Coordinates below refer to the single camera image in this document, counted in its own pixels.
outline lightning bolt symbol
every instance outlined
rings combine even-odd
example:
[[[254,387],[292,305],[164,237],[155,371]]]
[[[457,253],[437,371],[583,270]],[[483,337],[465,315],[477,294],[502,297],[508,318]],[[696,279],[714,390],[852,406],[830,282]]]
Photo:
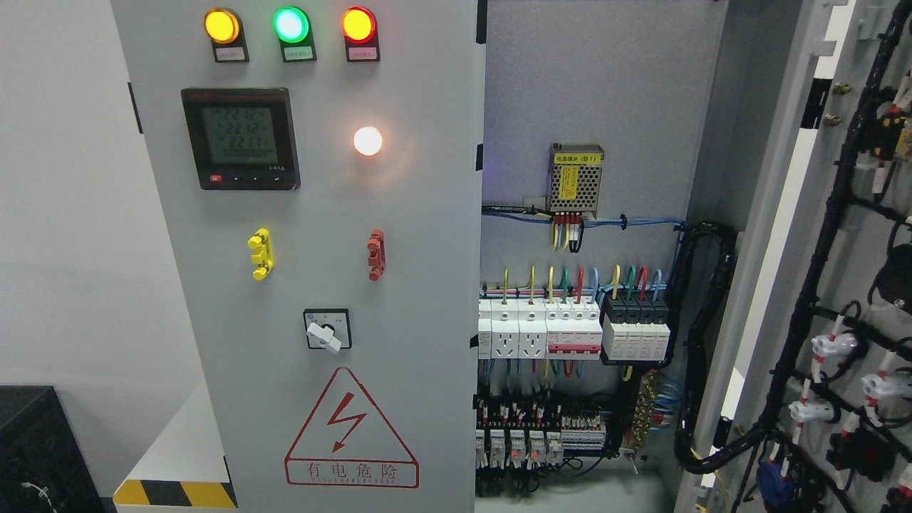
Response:
[[[348,428],[348,432],[345,433],[345,436],[343,436],[341,440],[339,440],[338,442],[336,442],[333,445],[334,453],[337,450],[341,449],[342,447],[345,447],[345,444],[343,444],[343,442],[345,442],[345,439],[348,438],[348,436],[351,434],[352,431],[355,431],[355,428],[358,427],[358,424],[361,424],[361,421],[364,420],[364,417],[368,415],[368,414],[357,414],[357,415],[351,415],[349,417],[345,417],[344,419],[339,418],[339,416],[342,414],[342,411],[345,410],[346,406],[348,406],[348,404],[351,403],[351,400],[354,398],[355,398],[355,394],[353,394],[351,392],[346,392],[345,397],[342,398],[342,402],[339,403],[339,406],[337,406],[336,410],[333,412],[333,416],[330,417],[329,422],[326,423],[326,425],[333,425],[333,424],[339,424],[339,423],[352,421],[352,420],[355,421],[351,425],[351,427]]]

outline yellow black hazard stripe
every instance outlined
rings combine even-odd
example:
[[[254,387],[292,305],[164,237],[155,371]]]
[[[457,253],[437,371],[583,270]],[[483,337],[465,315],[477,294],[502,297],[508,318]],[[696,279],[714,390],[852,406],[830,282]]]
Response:
[[[188,508],[237,508],[231,483],[128,479],[114,494],[114,503]]]

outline lcd display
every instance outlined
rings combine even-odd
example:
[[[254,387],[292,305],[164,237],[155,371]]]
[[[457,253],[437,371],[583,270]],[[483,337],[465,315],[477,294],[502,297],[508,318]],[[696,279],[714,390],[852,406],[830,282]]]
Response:
[[[278,163],[269,108],[204,107],[202,121],[212,163]]]

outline green indicator light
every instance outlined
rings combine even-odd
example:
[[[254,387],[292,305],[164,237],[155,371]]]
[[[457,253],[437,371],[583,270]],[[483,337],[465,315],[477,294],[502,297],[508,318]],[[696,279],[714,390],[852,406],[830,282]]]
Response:
[[[310,33],[310,21],[297,7],[282,7],[273,16],[275,34],[286,43],[300,43]]]

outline warning triangle sign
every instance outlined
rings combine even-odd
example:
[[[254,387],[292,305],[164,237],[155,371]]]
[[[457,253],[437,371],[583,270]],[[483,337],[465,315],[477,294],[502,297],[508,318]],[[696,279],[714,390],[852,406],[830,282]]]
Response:
[[[339,367],[285,457],[290,485],[418,487],[418,461],[348,367]]]

